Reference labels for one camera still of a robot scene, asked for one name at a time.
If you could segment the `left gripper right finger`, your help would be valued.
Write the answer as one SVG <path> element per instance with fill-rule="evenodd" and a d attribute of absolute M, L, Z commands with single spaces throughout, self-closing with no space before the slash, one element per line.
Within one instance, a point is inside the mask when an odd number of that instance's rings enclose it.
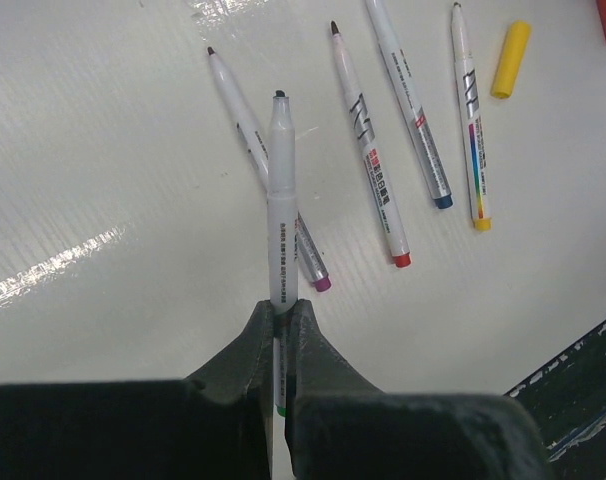
<path fill-rule="evenodd" d="M 285 439 L 298 479 L 551 479 L 538 428 L 515 400 L 386 393 L 289 313 Z"/>

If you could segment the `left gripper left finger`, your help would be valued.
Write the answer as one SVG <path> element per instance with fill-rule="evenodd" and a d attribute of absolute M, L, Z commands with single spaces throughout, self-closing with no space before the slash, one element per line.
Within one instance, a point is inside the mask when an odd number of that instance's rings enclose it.
<path fill-rule="evenodd" d="M 273 311 L 170 380 L 0 385 L 0 479 L 268 479 Z"/>

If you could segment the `green marker pen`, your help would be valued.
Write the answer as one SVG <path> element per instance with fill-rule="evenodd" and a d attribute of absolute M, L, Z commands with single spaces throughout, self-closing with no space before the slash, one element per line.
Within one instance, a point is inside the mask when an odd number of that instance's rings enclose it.
<path fill-rule="evenodd" d="M 267 231 L 270 303 L 274 319 L 274 402 L 286 415 L 287 324 L 298 300 L 295 130 L 290 99 L 273 97 L 268 139 Z"/>

